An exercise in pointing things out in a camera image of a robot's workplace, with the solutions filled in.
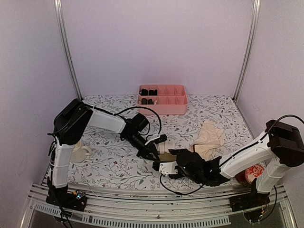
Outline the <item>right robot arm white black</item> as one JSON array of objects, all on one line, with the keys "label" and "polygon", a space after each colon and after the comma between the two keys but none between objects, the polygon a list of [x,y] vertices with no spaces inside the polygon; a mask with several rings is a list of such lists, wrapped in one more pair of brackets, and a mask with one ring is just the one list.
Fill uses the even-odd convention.
[{"label": "right robot arm white black", "polygon": [[173,162],[153,162],[153,169],[171,178],[187,177],[196,184],[219,186],[253,165],[270,160],[263,173],[254,178],[251,192],[229,199],[232,211],[266,205],[273,186],[293,167],[304,162],[304,143],[298,128],[270,120],[252,143],[227,156],[206,161],[186,149],[171,150]]}]

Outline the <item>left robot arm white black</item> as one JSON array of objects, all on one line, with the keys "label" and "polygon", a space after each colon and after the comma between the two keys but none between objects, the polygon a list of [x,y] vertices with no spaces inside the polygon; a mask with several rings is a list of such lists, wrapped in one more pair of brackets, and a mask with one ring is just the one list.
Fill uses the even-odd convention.
[{"label": "left robot arm white black", "polygon": [[141,114],[133,118],[121,113],[85,104],[79,99],[70,102],[54,119],[54,130],[49,133],[53,142],[49,148],[50,173],[47,177],[46,203],[58,206],[61,211],[74,209],[84,211],[87,197],[80,191],[68,192],[67,174],[72,152],[81,140],[86,127],[97,127],[120,135],[137,149],[137,156],[151,161],[159,160],[155,141],[143,138],[141,131],[150,123]]}]

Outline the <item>olive beige underwear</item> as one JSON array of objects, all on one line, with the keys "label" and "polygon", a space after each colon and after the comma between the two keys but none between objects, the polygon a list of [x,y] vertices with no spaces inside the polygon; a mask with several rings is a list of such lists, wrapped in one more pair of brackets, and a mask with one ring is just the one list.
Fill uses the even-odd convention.
[{"label": "olive beige underwear", "polygon": [[165,142],[155,143],[157,149],[156,158],[157,161],[161,162],[174,162],[176,161],[176,155],[172,155],[169,149],[175,149],[175,143],[172,140],[166,140]]}]

